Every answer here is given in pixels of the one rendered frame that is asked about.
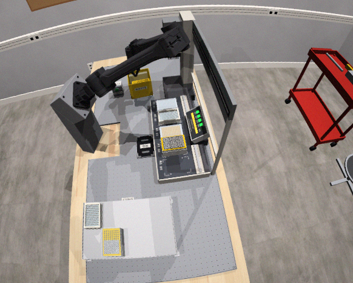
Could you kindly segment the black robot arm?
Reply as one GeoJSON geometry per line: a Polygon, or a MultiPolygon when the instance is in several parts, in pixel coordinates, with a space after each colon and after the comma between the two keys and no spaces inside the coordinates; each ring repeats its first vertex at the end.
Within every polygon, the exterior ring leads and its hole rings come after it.
{"type": "Polygon", "coordinates": [[[175,57],[180,52],[190,48],[190,40],[181,24],[176,21],[161,28],[164,34],[149,39],[134,39],[125,48],[129,58],[121,64],[105,70],[103,67],[95,70],[82,83],[73,83],[73,107],[88,109],[90,100],[95,96],[105,96],[116,87],[116,81],[142,68],[143,66],[169,57],[175,57]]]}

